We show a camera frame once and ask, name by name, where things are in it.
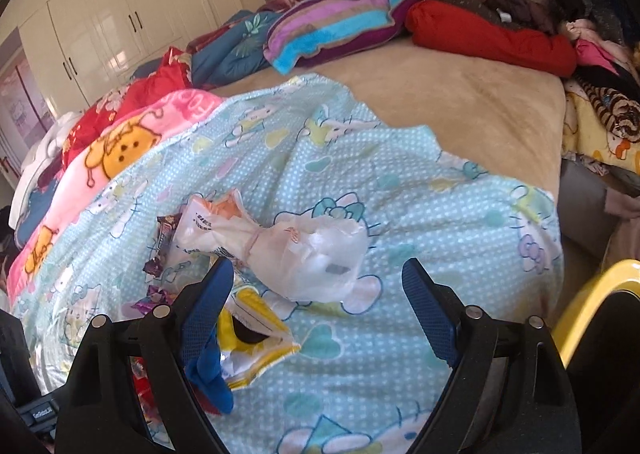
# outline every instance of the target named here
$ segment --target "yellow blanket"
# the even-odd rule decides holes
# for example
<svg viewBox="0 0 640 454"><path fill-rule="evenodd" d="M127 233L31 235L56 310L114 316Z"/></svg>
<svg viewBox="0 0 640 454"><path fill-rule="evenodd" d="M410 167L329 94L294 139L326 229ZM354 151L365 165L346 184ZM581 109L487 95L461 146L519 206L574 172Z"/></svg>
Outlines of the yellow blanket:
<svg viewBox="0 0 640 454"><path fill-rule="evenodd" d="M587 94L573 79L565 82L566 113L562 155L574 152L640 174L640 142L632 144L607 131L596 116Z"/></svg>

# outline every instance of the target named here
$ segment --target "red pillow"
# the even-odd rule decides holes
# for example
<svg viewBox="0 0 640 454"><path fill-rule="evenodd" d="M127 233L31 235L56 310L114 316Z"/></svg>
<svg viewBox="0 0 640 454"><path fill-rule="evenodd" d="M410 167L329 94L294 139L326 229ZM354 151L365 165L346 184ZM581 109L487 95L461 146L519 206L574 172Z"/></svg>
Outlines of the red pillow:
<svg viewBox="0 0 640 454"><path fill-rule="evenodd" d="M507 30L440 1L414 4L405 25L418 46L499 60L559 77L570 77L576 67L574 48L562 35L549 37L537 30Z"/></svg>

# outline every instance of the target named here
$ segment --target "candy wrapper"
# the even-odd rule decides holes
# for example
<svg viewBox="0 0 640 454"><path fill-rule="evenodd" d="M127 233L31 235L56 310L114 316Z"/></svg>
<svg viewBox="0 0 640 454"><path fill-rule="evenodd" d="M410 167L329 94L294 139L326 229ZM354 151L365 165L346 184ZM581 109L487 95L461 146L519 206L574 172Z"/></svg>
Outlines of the candy wrapper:
<svg viewBox="0 0 640 454"><path fill-rule="evenodd" d="M146 297L134 304L142 315L158 304L174 302L176 295L149 286ZM258 291L238 273L234 287L218 317L216 333L220 345L222 376L231 390L247 387L269 367L300 350L289 327L266 305ZM144 362L132 358L134 384L148 420L158 417L153 394L146 377ZM206 397L192 386L202 408L218 414Z"/></svg>
<svg viewBox="0 0 640 454"><path fill-rule="evenodd" d="M300 350L289 327L237 275L218 318L217 336L222 377L232 390L248 386L267 368Z"/></svg>
<svg viewBox="0 0 640 454"><path fill-rule="evenodd" d="M352 219L292 214L263 228L238 190L216 202L192 196L174 241L187 252L240 260L275 293L316 302L341 302L351 293L369 246L367 229Z"/></svg>
<svg viewBox="0 0 640 454"><path fill-rule="evenodd" d="M158 252L145 263L142 268L143 272L153 275L155 278L159 278L162 275L169 247L171 247L171 240L179 222L180 214L158 216Z"/></svg>

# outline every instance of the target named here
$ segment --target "yellow chair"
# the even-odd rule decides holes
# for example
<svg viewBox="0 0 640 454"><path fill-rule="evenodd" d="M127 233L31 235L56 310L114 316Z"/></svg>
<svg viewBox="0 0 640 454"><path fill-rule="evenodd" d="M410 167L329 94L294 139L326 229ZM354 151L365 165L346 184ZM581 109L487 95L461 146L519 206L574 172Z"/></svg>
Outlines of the yellow chair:
<svg viewBox="0 0 640 454"><path fill-rule="evenodd" d="M640 262L622 260L589 281L562 314L552 335L567 368L594 315L605 299L616 292L640 298Z"/></svg>

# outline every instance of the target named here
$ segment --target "blue blanket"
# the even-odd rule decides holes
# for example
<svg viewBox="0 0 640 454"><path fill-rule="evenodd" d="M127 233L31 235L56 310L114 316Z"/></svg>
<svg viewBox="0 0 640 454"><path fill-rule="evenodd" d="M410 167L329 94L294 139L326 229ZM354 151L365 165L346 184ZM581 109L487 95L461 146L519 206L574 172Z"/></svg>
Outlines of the blue blanket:
<svg viewBox="0 0 640 454"><path fill-rule="evenodd" d="M57 188L58 179L54 178L44 189L36 187L29 194L27 211L20 218L15 229L15 244L20 250L26 246L27 241L47 214Z"/></svg>
<svg viewBox="0 0 640 454"><path fill-rule="evenodd" d="M225 86L270 66L262 46L269 28L281 15L274 12L251 15L194 53L193 86L205 89Z"/></svg>
<svg viewBox="0 0 640 454"><path fill-rule="evenodd" d="M284 300L254 279L302 348L236 391L230 415L212 417L232 454L406 452L449 376L402 291L410 257L496 318L545 316L562 283L549 195L443 152L427 127L387 127L316 75L230 98L110 185L118 202L85 210L14 305L47 389L65 381L94 315L123 318L145 297L156 216L192 193L214 199L239 188L265 226L293 213L368 228L370 250L341 304ZM176 290L207 266L193 256L154 282ZM152 433L166 442L161 426Z"/></svg>

